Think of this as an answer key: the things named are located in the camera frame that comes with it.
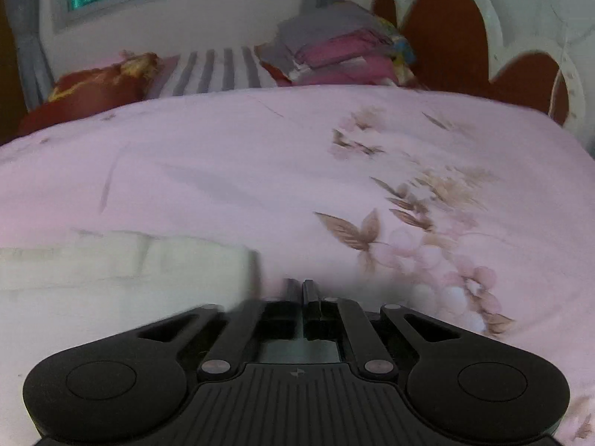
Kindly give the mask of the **white knit sweater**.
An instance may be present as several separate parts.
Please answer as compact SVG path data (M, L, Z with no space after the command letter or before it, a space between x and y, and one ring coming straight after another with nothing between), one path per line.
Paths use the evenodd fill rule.
M193 237L82 235L1 252L1 334L88 333L257 294L258 255Z

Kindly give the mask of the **stack of folded clothes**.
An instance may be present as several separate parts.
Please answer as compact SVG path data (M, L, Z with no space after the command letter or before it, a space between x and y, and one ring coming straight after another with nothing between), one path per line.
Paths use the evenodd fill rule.
M278 85L411 87L414 52L388 20L353 2L282 21L275 38L255 47Z

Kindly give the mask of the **pink floral bedsheet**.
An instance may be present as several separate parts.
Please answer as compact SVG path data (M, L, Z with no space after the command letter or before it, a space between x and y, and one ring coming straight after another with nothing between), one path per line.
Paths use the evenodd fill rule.
M310 279L534 352L570 383L558 439L594 441L594 162L543 114L271 89L148 101L2 147L1 251L111 233L246 247L256 295ZM1 334L2 443L37 438L21 399L37 361L132 327Z

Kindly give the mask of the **striped pillow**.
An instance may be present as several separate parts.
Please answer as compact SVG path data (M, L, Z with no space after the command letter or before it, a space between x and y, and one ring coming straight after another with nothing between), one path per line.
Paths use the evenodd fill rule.
M276 86L277 82L261 65L252 46L211 48L163 58L145 99Z

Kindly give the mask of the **red yellow pillow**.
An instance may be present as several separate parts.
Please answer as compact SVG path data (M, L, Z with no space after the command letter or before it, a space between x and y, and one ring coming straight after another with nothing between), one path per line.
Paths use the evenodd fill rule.
M161 59L148 52L128 55L107 67L63 75L46 101L21 120L16 136L140 102L162 66Z

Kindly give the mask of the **red white headboard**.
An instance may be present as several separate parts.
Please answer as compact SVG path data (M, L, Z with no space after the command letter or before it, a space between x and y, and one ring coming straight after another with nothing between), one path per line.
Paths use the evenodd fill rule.
M579 71L565 47L530 35L506 43L491 0L371 0L415 55L420 89L530 108L578 134L586 120Z

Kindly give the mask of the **left grey curtain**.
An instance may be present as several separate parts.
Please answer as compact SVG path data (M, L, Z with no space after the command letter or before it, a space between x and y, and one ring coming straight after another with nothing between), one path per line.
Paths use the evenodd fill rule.
M13 33L18 72L28 111L39 107L54 86L39 35L39 0L4 0Z

